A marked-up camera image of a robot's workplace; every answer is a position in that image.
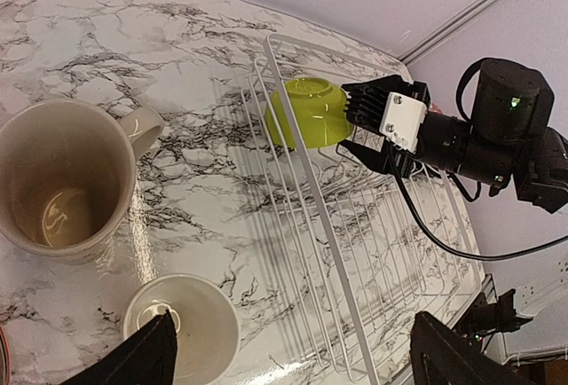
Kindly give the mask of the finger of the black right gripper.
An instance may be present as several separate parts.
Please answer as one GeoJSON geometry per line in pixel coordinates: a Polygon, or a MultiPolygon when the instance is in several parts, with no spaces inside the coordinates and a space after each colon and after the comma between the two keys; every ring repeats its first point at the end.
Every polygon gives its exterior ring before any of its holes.
{"type": "Polygon", "coordinates": [[[382,175],[395,175],[398,170],[395,162],[393,145],[390,142],[383,144],[381,151],[376,151],[366,145],[362,145],[350,140],[343,140],[339,146],[345,148],[360,163],[369,170],[382,175]]]}
{"type": "Polygon", "coordinates": [[[388,75],[367,82],[344,83],[341,88],[349,95],[350,99],[383,99],[387,98],[391,92],[406,96],[411,94],[411,84],[400,75],[388,75]]]}

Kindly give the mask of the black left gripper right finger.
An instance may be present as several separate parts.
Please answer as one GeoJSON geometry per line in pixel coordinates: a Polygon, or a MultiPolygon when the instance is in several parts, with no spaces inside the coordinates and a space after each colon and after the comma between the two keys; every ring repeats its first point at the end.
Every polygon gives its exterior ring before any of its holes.
{"type": "Polygon", "coordinates": [[[415,315],[410,358],[415,384],[522,385],[531,382],[477,352],[427,311],[415,315]]]}

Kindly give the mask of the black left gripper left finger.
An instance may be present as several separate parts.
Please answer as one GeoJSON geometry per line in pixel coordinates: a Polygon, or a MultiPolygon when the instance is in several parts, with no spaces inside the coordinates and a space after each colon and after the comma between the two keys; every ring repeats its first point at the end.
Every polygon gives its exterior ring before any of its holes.
{"type": "Polygon", "coordinates": [[[177,332],[169,310],[154,316],[98,363],[64,381],[68,385],[174,382],[177,332]]]}

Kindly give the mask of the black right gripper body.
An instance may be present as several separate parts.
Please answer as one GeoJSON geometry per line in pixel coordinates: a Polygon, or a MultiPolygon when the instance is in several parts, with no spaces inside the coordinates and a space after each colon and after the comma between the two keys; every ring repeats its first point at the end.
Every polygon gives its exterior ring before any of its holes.
{"type": "Polygon", "coordinates": [[[411,154],[429,166],[502,190],[526,174],[532,94],[531,88],[480,81],[470,118],[427,113],[411,154]]]}

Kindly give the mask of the lime green bowl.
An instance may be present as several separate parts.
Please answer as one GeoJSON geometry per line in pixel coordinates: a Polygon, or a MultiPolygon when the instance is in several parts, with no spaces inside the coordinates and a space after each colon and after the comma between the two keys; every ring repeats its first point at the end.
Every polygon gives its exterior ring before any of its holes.
{"type": "MultiPolygon", "coordinates": [[[[354,131],[354,126],[346,118],[346,94],[330,81],[319,77],[302,77],[285,82],[285,88],[308,149],[338,144],[354,131]]],[[[296,149],[279,92],[271,94],[270,104],[275,114],[267,107],[264,119],[271,141],[284,146],[276,127],[275,121],[278,121],[287,148],[296,149]]]]}

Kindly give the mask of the yellow mug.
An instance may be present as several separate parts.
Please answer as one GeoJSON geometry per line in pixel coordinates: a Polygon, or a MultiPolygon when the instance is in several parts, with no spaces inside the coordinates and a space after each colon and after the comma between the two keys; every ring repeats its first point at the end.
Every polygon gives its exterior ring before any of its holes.
{"type": "Polygon", "coordinates": [[[175,273],[143,285],[122,322],[128,339],[158,315],[172,316],[177,336],[176,384],[211,384],[232,365],[241,343],[241,327],[231,300],[214,283],[175,273]]]}

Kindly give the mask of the patterned cream mug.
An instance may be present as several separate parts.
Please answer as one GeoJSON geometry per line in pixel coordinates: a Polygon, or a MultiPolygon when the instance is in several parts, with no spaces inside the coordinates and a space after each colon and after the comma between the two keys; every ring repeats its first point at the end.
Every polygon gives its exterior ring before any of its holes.
{"type": "Polygon", "coordinates": [[[61,263],[100,257],[134,193],[136,163],[164,124],[151,107],[114,119],[57,99],[29,106],[1,128],[1,234],[61,263]]]}

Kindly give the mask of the orange rimmed white bowl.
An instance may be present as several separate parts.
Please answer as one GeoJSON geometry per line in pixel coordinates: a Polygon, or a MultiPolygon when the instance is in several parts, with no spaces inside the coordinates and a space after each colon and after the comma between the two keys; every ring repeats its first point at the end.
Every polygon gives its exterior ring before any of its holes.
{"type": "Polygon", "coordinates": [[[0,363],[1,385],[9,385],[11,380],[11,360],[3,328],[0,328],[0,363]]]}

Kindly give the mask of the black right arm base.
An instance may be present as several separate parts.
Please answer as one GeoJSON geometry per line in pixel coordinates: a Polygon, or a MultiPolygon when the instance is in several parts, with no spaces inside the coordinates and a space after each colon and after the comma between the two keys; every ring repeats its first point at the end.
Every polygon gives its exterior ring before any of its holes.
{"type": "Polygon", "coordinates": [[[510,289],[495,302],[488,302],[485,294],[480,293],[454,325],[453,331],[479,352],[496,334],[518,331],[533,318],[517,313],[515,293],[515,289],[510,289]]]}

